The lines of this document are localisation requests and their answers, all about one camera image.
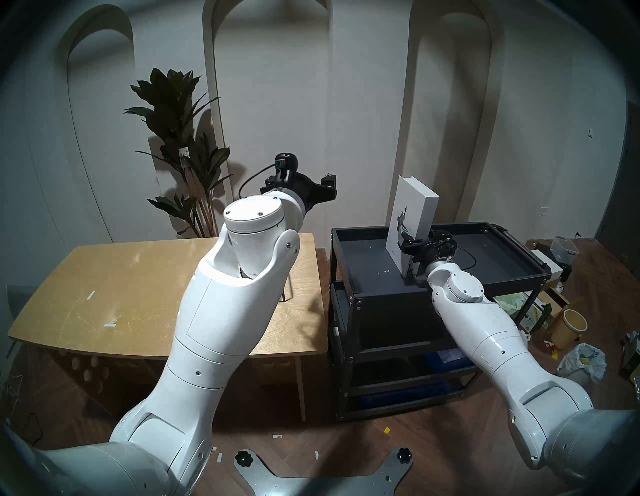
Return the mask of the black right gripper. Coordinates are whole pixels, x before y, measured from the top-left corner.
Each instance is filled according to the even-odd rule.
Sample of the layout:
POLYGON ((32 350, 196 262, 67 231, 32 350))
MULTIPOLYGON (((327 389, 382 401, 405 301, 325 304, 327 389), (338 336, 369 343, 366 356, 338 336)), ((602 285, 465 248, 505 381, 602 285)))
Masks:
POLYGON ((429 239, 421 242, 409 234, 399 234, 398 247, 403 263, 431 264, 452 258, 457 242, 450 232, 431 228, 429 239))

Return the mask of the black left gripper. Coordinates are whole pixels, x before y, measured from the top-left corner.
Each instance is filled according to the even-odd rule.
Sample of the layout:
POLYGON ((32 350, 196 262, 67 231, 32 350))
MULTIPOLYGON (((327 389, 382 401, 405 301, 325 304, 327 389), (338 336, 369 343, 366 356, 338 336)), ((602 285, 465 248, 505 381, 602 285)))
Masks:
MULTIPOLYGON (((337 196, 337 175, 328 173, 320 180, 322 187, 321 201, 333 201, 337 196)), ((289 195, 301 204, 303 215, 313 207, 314 194, 317 186, 310 178, 302 173, 275 173, 265 178, 264 186, 260 187, 260 194, 275 190, 289 195)))

